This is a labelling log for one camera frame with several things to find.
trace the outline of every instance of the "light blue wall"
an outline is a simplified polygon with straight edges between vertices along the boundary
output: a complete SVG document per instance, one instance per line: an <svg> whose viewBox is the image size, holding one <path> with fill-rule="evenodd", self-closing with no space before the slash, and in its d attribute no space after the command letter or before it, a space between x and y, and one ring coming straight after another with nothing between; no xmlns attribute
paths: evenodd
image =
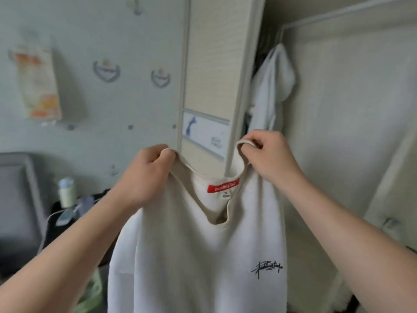
<svg viewBox="0 0 417 313"><path fill-rule="evenodd" d="M0 152L34 153L50 179L73 175L88 194L112 186L139 149L176 147L185 0L140 1L135 16L125 0L0 0ZM24 119L8 50L27 29L54 52L56 126ZM93 73L104 58L121 67L114 83ZM151 82L159 68L171 75L162 89Z"/></svg>

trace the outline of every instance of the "embroidered black signature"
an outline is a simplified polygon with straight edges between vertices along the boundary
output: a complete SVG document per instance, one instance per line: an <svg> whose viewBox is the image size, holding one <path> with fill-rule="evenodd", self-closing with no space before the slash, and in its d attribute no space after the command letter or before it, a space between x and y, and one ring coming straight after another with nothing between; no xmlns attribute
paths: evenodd
<svg viewBox="0 0 417 313"><path fill-rule="evenodd" d="M275 268L278 268L278 273L280 269L283 269L284 267L281 266L281 263L277 264L276 261L260 261L258 265L256 266L256 269L253 269L251 273L255 273L258 275L259 280L259 272L261 270L274 270Z"/></svg>

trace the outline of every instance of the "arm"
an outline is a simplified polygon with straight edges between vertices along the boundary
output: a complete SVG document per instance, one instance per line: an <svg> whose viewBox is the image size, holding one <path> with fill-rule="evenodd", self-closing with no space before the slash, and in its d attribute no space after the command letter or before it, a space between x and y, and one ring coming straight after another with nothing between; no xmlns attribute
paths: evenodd
<svg viewBox="0 0 417 313"><path fill-rule="evenodd" d="M253 131L243 154L295 206L369 312L417 308L417 257L311 184L279 132Z"/></svg>
<svg viewBox="0 0 417 313"><path fill-rule="evenodd" d="M71 312L123 225L164 185L175 152L138 153L119 182L85 216L0 287L0 312Z"/></svg>

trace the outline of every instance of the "gray upholstered headboard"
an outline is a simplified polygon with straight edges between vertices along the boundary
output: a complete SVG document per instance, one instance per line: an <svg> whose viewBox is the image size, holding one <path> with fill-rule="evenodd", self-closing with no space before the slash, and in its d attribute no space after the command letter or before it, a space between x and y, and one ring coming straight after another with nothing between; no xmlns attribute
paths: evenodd
<svg viewBox="0 0 417 313"><path fill-rule="evenodd" d="M0 153L0 275L16 272L36 255L46 214L30 155Z"/></svg>

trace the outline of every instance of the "ceiling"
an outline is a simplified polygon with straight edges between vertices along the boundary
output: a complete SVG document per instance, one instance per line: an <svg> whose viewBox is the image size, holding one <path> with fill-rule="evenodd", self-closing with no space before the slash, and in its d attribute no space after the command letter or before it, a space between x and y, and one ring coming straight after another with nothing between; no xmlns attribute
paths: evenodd
<svg viewBox="0 0 417 313"><path fill-rule="evenodd" d="M266 0L264 20L290 23L367 0Z"/></svg>

